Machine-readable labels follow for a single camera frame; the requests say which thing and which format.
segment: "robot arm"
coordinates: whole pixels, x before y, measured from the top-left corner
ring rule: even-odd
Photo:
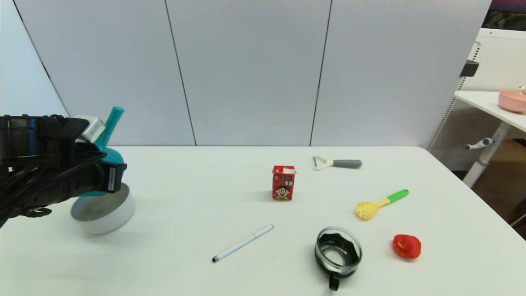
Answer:
[[[107,153],[93,144],[100,131],[79,117],[0,117],[0,228],[87,192],[120,190],[126,164],[104,161]]]

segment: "white table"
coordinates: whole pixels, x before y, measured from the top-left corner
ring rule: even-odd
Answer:
[[[69,216],[18,217],[2,229],[0,295],[330,295],[314,243],[338,225],[361,242],[338,295],[526,294],[526,242],[427,151],[416,147],[117,147],[136,211],[121,228],[85,234]],[[312,156],[360,159],[313,170]],[[295,165],[294,200],[271,199],[274,165]],[[360,221],[359,201],[408,197]],[[218,263],[254,231],[275,229]],[[394,235],[420,238],[414,262]]]
[[[455,92],[455,97],[501,120],[497,131],[492,137],[494,143],[484,149],[464,178],[464,183],[469,187],[473,187],[489,165],[491,157],[502,144],[510,127],[514,126],[526,132],[526,114],[509,112],[499,107],[499,92],[458,91]]]

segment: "white round container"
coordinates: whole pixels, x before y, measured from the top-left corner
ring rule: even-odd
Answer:
[[[81,196],[71,208],[71,216],[87,232],[110,232],[128,221],[135,210],[131,191],[122,183],[120,191],[100,196]]]

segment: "white wall panel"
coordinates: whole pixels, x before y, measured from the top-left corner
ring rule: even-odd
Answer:
[[[198,145],[309,145],[330,0],[168,0]]]
[[[474,77],[466,77],[460,90],[519,91],[526,85],[526,32],[480,29],[473,55],[480,63]]]
[[[113,145],[194,145],[163,0],[16,0],[70,115],[123,107]]]
[[[490,0],[333,0],[312,145],[426,147]]]
[[[66,116],[13,0],[2,1],[1,27],[0,115]]]

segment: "white pen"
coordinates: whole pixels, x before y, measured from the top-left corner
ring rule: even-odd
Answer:
[[[249,238],[245,239],[244,241],[236,244],[235,246],[233,246],[232,248],[226,250],[225,252],[215,256],[214,258],[212,258],[212,262],[217,262],[221,259],[223,259],[224,257],[234,253],[235,251],[241,249],[244,245],[247,245],[249,242],[255,240],[256,238],[262,236],[263,234],[271,231],[272,229],[274,229],[274,224],[271,224],[263,229],[261,229],[260,231],[254,233],[253,235],[251,235]]]

